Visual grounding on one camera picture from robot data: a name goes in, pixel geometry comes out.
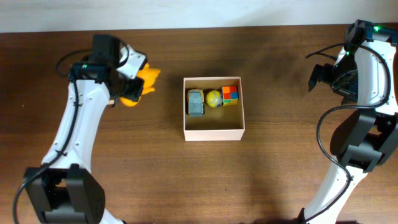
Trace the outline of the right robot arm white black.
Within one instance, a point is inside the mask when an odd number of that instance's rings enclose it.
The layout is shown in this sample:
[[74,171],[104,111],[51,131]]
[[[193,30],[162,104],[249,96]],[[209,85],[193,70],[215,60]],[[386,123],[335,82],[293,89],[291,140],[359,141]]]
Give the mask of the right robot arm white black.
[[345,30],[333,65],[315,65],[308,89],[317,83],[341,95],[341,104],[322,114],[353,110],[334,131],[330,149],[322,152],[330,168],[314,199],[301,209],[297,223],[337,223],[355,187],[397,149],[397,101],[393,61],[397,31],[357,20]]

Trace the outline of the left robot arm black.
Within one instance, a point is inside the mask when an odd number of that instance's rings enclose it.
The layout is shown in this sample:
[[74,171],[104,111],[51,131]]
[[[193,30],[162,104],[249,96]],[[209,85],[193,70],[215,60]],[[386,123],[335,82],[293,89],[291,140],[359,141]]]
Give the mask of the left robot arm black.
[[88,55],[69,68],[68,100],[57,135],[40,167],[29,167],[26,191],[41,223],[121,223],[106,209],[102,186],[91,174],[91,155],[103,111],[117,100],[137,103],[147,63],[123,40],[96,34]]

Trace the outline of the grey yellow toy car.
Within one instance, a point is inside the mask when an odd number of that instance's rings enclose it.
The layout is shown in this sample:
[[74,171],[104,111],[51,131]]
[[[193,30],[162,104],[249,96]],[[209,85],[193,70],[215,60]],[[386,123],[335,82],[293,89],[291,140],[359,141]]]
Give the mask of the grey yellow toy car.
[[205,113],[204,94],[201,89],[191,89],[187,92],[188,115],[193,117],[203,116]]

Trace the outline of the pink cardboard box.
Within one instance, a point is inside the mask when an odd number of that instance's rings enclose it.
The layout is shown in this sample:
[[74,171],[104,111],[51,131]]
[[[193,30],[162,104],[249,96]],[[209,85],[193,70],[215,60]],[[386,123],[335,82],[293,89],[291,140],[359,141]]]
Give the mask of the pink cardboard box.
[[[238,103],[211,108],[204,105],[201,117],[187,114],[188,90],[220,90],[223,86],[236,86]],[[245,132],[243,91],[240,77],[190,77],[183,79],[183,133],[186,141],[239,141]]]

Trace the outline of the colourful puzzle cube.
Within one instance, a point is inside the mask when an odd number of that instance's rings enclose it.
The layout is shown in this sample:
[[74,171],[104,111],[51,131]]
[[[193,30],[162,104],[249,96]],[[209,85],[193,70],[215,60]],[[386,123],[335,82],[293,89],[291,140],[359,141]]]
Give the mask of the colourful puzzle cube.
[[223,86],[221,88],[223,97],[223,106],[236,105],[239,101],[239,93],[237,86]]

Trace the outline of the yellow grey ball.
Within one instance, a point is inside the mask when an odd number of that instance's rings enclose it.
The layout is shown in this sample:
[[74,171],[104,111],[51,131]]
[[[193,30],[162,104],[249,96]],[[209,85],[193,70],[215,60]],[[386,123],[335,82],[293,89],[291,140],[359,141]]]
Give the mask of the yellow grey ball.
[[206,94],[206,104],[211,108],[217,108],[223,104],[222,94],[218,90],[211,90]]

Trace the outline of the orange rubber toy animal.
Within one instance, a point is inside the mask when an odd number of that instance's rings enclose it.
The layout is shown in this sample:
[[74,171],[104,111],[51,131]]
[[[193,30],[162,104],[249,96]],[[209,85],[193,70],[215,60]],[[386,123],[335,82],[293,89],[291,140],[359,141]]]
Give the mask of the orange rubber toy animal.
[[144,95],[155,91],[154,83],[159,74],[160,69],[153,68],[149,65],[149,63],[146,63],[144,68],[137,73],[137,77],[143,79],[144,81],[141,96],[137,101],[132,101],[126,97],[120,97],[121,103],[127,107],[136,106]]

